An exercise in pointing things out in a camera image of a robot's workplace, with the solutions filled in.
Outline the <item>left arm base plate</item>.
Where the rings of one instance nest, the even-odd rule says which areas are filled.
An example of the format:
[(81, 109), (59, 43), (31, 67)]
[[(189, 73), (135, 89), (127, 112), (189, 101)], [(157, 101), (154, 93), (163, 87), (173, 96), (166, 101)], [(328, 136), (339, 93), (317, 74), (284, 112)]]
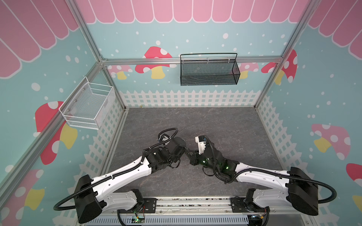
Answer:
[(156, 204), (157, 204), (157, 199), (156, 198), (145, 198), (142, 205), (140, 204), (136, 204), (136, 207), (133, 207), (130, 210), (120, 210), (121, 214), (126, 214), (126, 213), (155, 213), (156, 212)]

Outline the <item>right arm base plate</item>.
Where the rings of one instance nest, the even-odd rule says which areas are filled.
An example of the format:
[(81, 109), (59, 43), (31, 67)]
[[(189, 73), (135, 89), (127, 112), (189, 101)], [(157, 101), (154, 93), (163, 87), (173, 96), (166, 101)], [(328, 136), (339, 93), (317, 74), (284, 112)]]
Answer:
[(265, 208), (259, 207), (251, 199), (236, 196), (230, 201), (233, 213), (265, 213)]

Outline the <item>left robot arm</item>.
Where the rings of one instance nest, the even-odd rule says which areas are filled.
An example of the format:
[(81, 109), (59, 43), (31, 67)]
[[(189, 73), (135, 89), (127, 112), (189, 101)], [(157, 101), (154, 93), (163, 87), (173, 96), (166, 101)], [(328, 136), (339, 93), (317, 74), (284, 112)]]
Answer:
[(157, 136), (157, 143), (143, 149), (142, 155), (130, 164), (105, 175), (91, 178), (85, 175), (78, 180), (73, 194), (62, 199), (53, 207), (55, 211), (76, 210), (79, 224), (88, 223), (112, 205), (116, 208), (137, 213), (144, 206), (138, 189), (126, 192), (124, 199), (112, 198), (112, 194), (129, 183), (149, 176), (173, 163), (180, 163), (186, 150), (185, 141), (177, 137), (178, 129), (169, 128)]

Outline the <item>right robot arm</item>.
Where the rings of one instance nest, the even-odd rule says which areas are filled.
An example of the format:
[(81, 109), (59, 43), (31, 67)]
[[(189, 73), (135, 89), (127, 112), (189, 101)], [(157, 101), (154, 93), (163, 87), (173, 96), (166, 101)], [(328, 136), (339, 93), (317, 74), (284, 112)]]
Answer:
[(198, 149), (188, 150), (191, 165), (201, 165), (212, 171), (211, 176), (225, 184), (252, 183), (267, 189), (249, 189), (244, 199), (249, 211), (270, 206), (290, 206), (300, 213), (317, 216), (319, 204), (336, 199), (337, 191), (330, 185), (311, 179), (297, 167), (290, 170), (269, 170), (224, 158), (206, 136), (195, 138)]

